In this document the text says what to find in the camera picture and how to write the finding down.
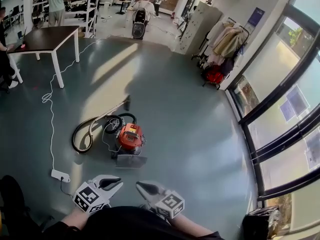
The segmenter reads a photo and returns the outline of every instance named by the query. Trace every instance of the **vacuum hose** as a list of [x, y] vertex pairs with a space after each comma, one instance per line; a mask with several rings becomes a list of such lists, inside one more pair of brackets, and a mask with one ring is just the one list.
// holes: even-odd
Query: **vacuum hose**
[[[106, 132], [107, 134], [114, 134], [114, 133], [117, 132], [117, 131], [119, 130], [119, 128], [122, 127], [122, 125], [123, 125], [122, 117], [127, 117], [127, 116], [132, 118], [132, 123], [133, 123], [133, 124], [137, 124], [137, 119], [136, 119], [136, 117], [135, 117], [133, 114], [130, 114], [130, 113], [122, 113], [122, 114], [119, 114], [119, 115], [107, 114], [107, 115], [105, 115], [104, 117], [96, 116], [96, 117], [92, 117], [92, 118], [90, 118], [90, 119], [82, 122], [81, 124], [79, 124], [79, 125], [77, 126], [77, 128], [74, 130], [74, 132], [73, 132], [73, 134], [72, 134], [71, 143], [72, 143], [73, 148], [74, 148], [77, 152], [79, 152], [79, 153], [81, 153], [81, 154], [84, 154], [84, 153], [88, 152], [89, 149], [91, 149], [92, 144], [93, 144], [93, 142], [94, 142], [94, 135], [93, 135], [93, 133], [92, 133], [92, 127], [93, 127], [93, 125], [94, 125], [97, 121], [99, 121], [100, 119], [102, 119], [102, 118], [104, 118], [104, 119], [109, 119], [109, 121], [112, 120], [112, 119], [118, 119], [118, 120], [119, 120], [119, 125], [118, 125], [115, 129], [113, 129], [113, 130], [107, 130], [107, 129], [105, 129], [105, 132]], [[88, 130], [88, 135], [89, 135], [89, 138], [90, 138], [89, 145], [88, 145], [88, 147], [87, 147], [86, 149], [79, 149], [79, 148], [76, 146], [76, 135], [77, 135], [78, 131], [79, 131], [84, 125], [87, 125], [87, 124], [90, 123], [90, 122], [91, 122], [91, 124], [90, 124], [89, 130]]]

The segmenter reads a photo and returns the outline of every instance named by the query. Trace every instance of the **white cabinet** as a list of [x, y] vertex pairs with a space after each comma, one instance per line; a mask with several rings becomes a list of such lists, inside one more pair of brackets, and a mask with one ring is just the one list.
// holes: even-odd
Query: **white cabinet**
[[182, 54], [197, 54], [206, 34], [219, 21], [222, 12], [206, 3], [200, 2], [181, 38], [178, 49]]

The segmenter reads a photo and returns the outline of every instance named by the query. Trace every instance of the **vacuum nozzle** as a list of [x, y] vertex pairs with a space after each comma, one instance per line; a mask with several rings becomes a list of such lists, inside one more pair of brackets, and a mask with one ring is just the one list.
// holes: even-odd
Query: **vacuum nozzle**
[[130, 95], [128, 97], [126, 97], [126, 99], [124, 100], [124, 109], [126, 111], [130, 110], [130, 105], [131, 105], [131, 97]]

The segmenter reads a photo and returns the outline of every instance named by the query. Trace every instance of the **sneaker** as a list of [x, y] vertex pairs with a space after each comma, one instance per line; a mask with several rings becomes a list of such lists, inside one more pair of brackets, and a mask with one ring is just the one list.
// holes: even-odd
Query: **sneaker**
[[17, 76], [17, 73], [14, 73], [14, 75], [10, 75], [9, 77], [10, 77], [11, 79], [15, 79], [16, 76]]
[[12, 81], [10, 86], [9, 86], [9, 89], [12, 89], [12, 88], [15, 88], [19, 83], [17, 81]]

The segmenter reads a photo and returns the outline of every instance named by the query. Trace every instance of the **laptop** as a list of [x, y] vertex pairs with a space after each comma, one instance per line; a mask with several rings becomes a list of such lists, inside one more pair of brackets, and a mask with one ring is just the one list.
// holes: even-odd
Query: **laptop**
[[25, 28], [24, 34], [23, 34], [22, 38], [21, 38], [20, 40], [18, 40], [18, 41], [14, 44], [13, 49], [12, 49], [13, 51], [15, 51], [15, 50], [18, 49], [18, 48], [21, 48], [21, 46], [24, 44], [26, 31], [27, 31], [27, 28]]

